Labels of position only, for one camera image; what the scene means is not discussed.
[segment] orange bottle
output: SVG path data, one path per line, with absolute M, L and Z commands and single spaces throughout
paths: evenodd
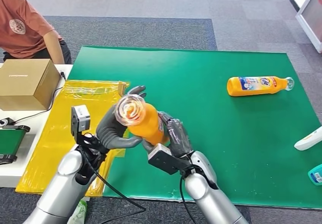
M 127 126 L 132 134 L 152 145 L 167 141 L 158 111 L 139 95 L 125 95 L 120 99 L 116 105 L 115 117 L 121 124 Z
M 227 91 L 232 97 L 274 94 L 293 87 L 294 80 L 291 77 L 232 77 L 227 82 Z

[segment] gray robotic hand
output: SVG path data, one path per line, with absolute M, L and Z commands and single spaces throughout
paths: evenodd
M 166 130 L 165 134 L 170 139 L 168 148 L 174 157 L 181 158 L 193 151 L 190 144 L 189 137 L 182 121 L 173 118 L 166 112 L 158 112 L 158 114 L 164 123 L 164 129 Z M 144 139 L 142 143 L 148 153 L 155 148 L 155 146 Z
M 136 94 L 146 97 L 145 86 L 138 86 L 130 89 L 127 94 Z M 126 126 L 123 126 L 116 120 L 115 116 L 115 105 L 111 107 L 97 126 L 96 136 L 106 148 L 113 150 L 116 148 L 130 148 L 141 143 L 143 139 L 139 136 L 123 138 Z

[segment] white table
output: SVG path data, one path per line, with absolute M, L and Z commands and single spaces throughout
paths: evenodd
M 58 71 L 63 71 L 67 78 L 72 68 L 72 64 L 57 64 L 55 65 Z M 65 83 L 64 79 L 61 79 L 57 87 L 62 87 Z M 0 110 L 0 119 L 10 117 L 14 120 L 17 120 L 23 117 L 30 116 L 41 111 L 2 111 Z M 25 172 L 26 167 L 30 160 L 42 130 L 44 129 L 47 119 L 51 111 L 44 112 L 38 116 L 26 118 L 19 122 L 19 125 L 27 125 L 30 127 L 30 131 L 26 133 L 20 146 L 17 152 L 17 159 L 12 164 L 0 165 L 0 187 L 17 187 L 19 180 Z

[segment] bottle cap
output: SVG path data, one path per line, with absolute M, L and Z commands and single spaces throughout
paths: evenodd
M 137 125 L 146 116 L 145 103 L 140 95 L 125 95 L 117 103 L 115 115 L 124 126 Z
M 294 87 L 294 80 L 292 77 L 287 77 L 287 86 L 285 88 L 287 91 L 290 91 Z

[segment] person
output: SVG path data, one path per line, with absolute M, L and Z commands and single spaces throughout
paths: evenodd
M 51 58 L 72 64 L 70 50 L 54 28 L 26 0 L 0 0 L 0 48 L 7 59 Z

